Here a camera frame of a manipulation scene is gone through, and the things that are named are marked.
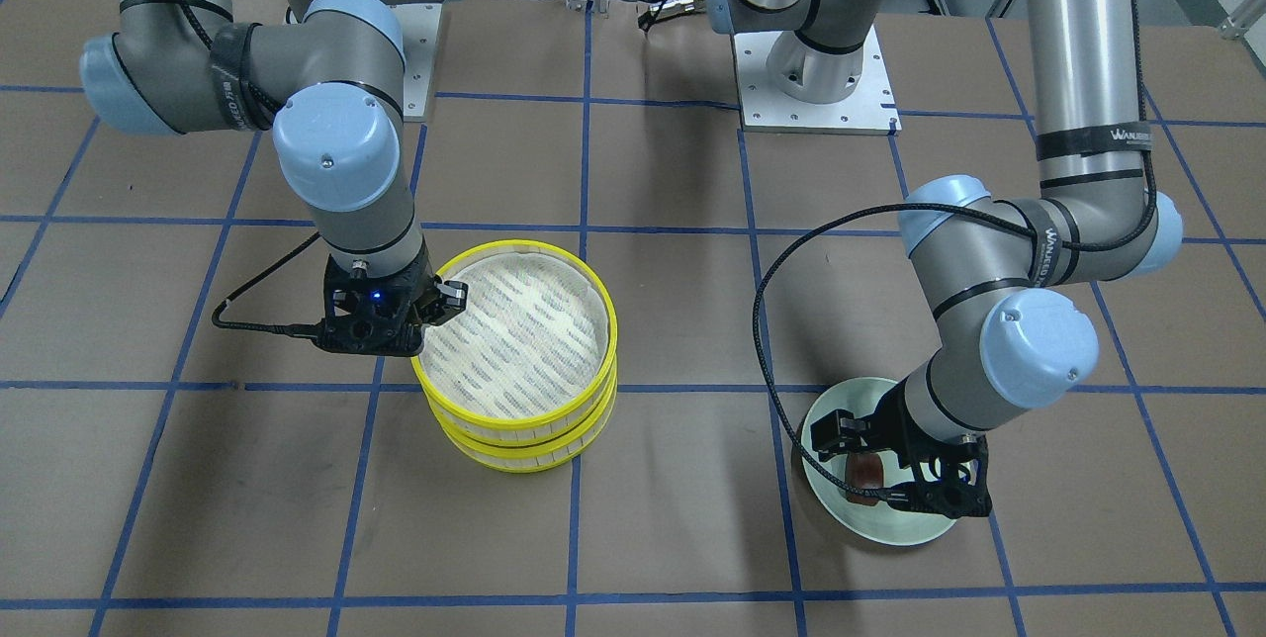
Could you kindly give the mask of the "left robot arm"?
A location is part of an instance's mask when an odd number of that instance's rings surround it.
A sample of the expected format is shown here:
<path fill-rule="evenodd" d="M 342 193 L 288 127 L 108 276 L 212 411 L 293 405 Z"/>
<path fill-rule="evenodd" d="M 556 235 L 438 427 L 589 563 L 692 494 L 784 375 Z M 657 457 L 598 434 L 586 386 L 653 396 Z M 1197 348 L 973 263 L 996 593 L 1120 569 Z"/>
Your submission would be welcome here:
<path fill-rule="evenodd" d="M 1028 0 L 1039 195 L 996 199 L 967 173 L 890 211 L 941 347 L 877 407 L 785 423 L 805 467 L 855 501 L 989 515 L 989 431 L 1050 407 L 1098 362 L 1058 286 L 1170 263 L 1182 219 L 1158 192 L 1136 0 Z"/>

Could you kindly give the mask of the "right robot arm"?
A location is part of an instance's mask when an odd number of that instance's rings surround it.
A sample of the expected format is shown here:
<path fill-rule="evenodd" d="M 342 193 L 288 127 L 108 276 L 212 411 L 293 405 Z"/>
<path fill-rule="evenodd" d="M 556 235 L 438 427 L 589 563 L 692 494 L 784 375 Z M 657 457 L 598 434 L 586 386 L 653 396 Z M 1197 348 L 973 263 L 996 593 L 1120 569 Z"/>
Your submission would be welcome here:
<path fill-rule="evenodd" d="M 90 39 L 84 92 L 127 134 L 267 130 L 328 248 L 322 319 L 244 331 L 330 353 L 411 357 L 460 317 L 467 289 L 430 271 L 408 187 L 406 33 L 392 8 L 457 0 L 287 0 L 289 25 L 239 22 L 230 0 L 119 0 Z"/>

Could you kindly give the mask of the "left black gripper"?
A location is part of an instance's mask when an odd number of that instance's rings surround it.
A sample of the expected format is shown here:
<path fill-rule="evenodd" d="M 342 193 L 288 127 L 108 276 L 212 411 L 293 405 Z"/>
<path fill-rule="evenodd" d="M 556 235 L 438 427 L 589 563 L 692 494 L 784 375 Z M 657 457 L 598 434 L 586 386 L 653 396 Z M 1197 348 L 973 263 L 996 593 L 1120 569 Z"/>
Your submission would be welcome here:
<path fill-rule="evenodd" d="M 879 496 L 896 510 L 953 519 L 990 515 L 986 439 L 974 434 L 936 439 L 917 424 L 904 400 L 905 385 L 896 382 L 872 414 L 836 409 L 812 422 L 812 467 L 842 493 Z M 882 490 L 849 488 L 843 480 L 846 458 L 863 452 L 882 458 Z"/>

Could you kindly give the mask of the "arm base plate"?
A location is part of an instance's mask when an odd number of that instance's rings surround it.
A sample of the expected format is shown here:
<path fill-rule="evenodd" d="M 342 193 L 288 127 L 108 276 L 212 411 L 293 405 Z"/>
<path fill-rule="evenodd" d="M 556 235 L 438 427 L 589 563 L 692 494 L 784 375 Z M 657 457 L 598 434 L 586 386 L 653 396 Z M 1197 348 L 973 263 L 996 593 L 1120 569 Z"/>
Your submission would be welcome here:
<path fill-rule="evenodd" d="M 404 46 L 406 46 L 406 73 L 403 77 L 404 120 L 424 123 L 433 101 L 443 8 L 441 3 L 403 3 L 392 5 L 392 11 L 403 27 Z"/>
<path fill-rule="evenodd" d="M 743 128 L 756 133 L 895 136 L 903 124 L 877 30 L 827 54 L 793 32 L 732 38 Z"/>

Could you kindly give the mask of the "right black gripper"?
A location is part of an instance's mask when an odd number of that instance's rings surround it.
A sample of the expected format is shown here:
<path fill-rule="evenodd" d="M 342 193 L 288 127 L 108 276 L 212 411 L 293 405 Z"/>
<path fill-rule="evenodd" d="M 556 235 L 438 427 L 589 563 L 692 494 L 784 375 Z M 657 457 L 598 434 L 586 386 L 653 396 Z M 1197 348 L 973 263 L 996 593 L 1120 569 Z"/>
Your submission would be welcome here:
<path fill-rule="evenodd" d="M 442 325 L 467 308 L 468 285 L 430 272 L 425 246 L 406 267 L 372 279 L 328 258 L 322 275 L 324 317 L 314 344 L 325 352 L 414 357 L 425 325 Z"/>

